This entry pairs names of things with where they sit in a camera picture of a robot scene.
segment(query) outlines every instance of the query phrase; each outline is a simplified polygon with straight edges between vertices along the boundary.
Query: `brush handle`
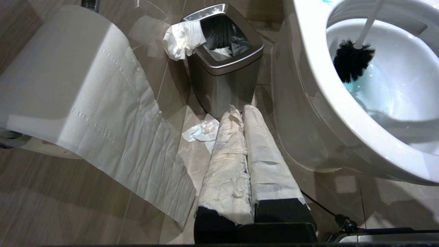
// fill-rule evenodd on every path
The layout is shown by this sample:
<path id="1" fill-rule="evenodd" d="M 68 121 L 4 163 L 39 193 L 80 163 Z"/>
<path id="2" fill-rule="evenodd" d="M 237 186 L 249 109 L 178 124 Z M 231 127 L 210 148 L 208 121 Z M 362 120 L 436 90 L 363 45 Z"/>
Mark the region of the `brush handle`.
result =
<path id="1" fill-rule="evenodd" d="M 372 27 L 375 19 L 377 18 L 378 12 L 380 11 L 381 7 L 383 6 L 383 3 L 384 3 L 384 0 L 377 0 L 376 1 L 374 11 L 367 18 L 366 25 L 364 25 L 364 28 L 361 31 L 360 37 L 358 38 L 357 42 L 354 44 L 355 49 L 361 49 L 363 47 L 363 42 L 366 39 L 367 34 L 371 30 L 371 27 Z"/>

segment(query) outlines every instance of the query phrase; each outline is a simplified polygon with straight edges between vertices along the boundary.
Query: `black brush head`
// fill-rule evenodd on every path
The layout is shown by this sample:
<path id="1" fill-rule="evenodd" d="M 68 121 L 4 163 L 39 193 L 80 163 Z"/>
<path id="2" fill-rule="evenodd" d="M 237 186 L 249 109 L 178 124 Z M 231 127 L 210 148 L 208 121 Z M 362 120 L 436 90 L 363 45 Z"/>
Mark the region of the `black brush head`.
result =
<path id="1" fill-rule="evenodd" d="M 374 55 L 375 49 L 371 49 L 370 44 L 355 49 L 351 40 L 343 40 L 334 58 L 334 67 L 342 82 L 351 83 L 351 78 L 358 80 Z"/>

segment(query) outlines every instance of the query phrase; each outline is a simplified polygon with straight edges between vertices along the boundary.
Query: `toilet bowl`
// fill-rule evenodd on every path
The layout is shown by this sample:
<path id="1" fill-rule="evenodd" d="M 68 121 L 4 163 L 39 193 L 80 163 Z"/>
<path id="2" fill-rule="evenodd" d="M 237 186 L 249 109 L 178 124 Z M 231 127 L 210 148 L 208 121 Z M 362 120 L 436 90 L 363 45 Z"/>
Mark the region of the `toilet bowl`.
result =
<path id="1" fill-rule="evenodd" d="M 348 168 L 439 184 L 439 2 L 386 0 L 366 38 L 376 56 L 356 82 L 332 64 L 374 0 L 284 0 L 272 49 L 272 98 L 286 156 L 305 169 Z"/>

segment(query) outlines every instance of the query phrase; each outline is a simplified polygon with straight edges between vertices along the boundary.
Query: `trash can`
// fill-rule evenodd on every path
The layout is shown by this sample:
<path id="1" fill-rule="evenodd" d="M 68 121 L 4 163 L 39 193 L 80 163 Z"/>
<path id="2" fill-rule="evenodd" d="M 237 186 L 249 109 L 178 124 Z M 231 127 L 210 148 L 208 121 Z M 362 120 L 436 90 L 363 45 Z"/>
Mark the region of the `trash can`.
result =
<path id="1" fill-rule="evenodd" d="M 264 48 L 261 38 L 229 4 L 210 6 L 182 18 L 194 20 L 200 20 L 206 38 L 206 43 L 187 58 L 195 96 L 216 119 L 229 105 L 242 111 L 253 99 Z"/>

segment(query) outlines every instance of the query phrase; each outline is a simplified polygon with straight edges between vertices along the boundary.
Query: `toilet brush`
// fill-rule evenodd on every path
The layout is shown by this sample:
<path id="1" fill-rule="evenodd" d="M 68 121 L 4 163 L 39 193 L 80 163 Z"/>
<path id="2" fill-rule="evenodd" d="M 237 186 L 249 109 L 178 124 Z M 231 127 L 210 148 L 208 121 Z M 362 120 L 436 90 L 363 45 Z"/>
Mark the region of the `toilet brush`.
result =
<path id="1" fill-rule="evenodd" d="M 340 44 L 334 58 L 334 67 L 338 76 L 344 83 L 351 83 L 351 80 L 356 81 L 363 75 L 369 62 L 375 55 L 375 49 L 371 48 L 370 44 L 363 45 L 367 34 L 369 33 L 372 24 L 378 16 L 384 0 L 377 0 L 375 9 L 367 18 L 363 31 L 356 43 L 351 40 L 343 40 Z"/>

